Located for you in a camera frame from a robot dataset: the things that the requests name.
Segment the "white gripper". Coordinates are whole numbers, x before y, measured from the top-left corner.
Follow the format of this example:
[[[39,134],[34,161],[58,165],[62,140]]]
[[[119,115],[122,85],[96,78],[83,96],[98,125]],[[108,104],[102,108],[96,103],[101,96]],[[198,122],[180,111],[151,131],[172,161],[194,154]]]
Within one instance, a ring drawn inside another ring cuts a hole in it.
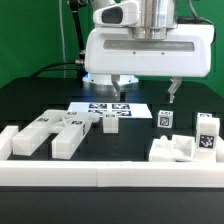
[[[119,75],[170,76],[169,102],[182,84],[181,77],[204,77],[211,67],[211,25],[180,24],[164,40],[134,39],[130,28],[98,27],[87,40],[85,69],[91,74],[112,75],[119,102],[126,92]]]

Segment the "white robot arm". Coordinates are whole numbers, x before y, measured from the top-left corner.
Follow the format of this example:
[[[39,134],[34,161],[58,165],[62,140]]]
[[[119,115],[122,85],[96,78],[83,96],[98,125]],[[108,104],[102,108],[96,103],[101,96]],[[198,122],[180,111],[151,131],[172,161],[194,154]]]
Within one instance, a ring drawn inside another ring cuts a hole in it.
[[[74,18],[80,8],[93,8],[95,28],[80,45],[83,85],[122,99],[140,76],[166,76],[173,100],[184,77],[206,76],[216,29],[186,2],[189,17],[178,15],[178,0],[68,0]]]

